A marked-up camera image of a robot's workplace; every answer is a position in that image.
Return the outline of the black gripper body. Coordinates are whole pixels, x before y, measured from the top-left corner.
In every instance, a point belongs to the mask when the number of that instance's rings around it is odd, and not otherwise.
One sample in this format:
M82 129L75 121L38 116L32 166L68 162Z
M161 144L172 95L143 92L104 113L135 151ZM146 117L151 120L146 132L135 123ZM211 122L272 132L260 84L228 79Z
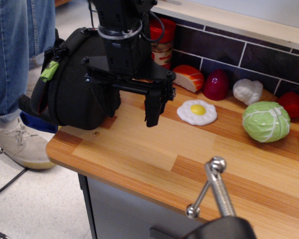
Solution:
M150 40L142 33L99 32L104 54L81 60L87 78L93 84L111 84L113 88L146 96L160 90L167 101L175 97L175 74L155 63Z

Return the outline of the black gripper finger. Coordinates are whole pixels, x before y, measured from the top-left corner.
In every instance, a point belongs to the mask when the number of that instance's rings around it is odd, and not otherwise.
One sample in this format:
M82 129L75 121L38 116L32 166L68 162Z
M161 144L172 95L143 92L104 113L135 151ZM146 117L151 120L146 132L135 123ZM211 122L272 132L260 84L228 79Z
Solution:
M103 113L112 118L121 104L120 90L111 84L93 84L92 92Z
M147 127L153 127L158 124L159 116L164 112L166 97L160 90L150 90L146 94L145 111Z

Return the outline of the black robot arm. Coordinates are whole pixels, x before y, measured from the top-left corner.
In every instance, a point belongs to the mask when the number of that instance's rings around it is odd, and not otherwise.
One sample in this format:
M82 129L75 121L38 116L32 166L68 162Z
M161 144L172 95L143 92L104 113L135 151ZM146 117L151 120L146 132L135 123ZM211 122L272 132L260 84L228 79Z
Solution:
M175 97L176 75L154 62L150 38L151 8L155 0L95 0L106 54L82 59L87 80L102 111L113 117L120 105L120 91L145 96L145 121L158 124L165 104Z

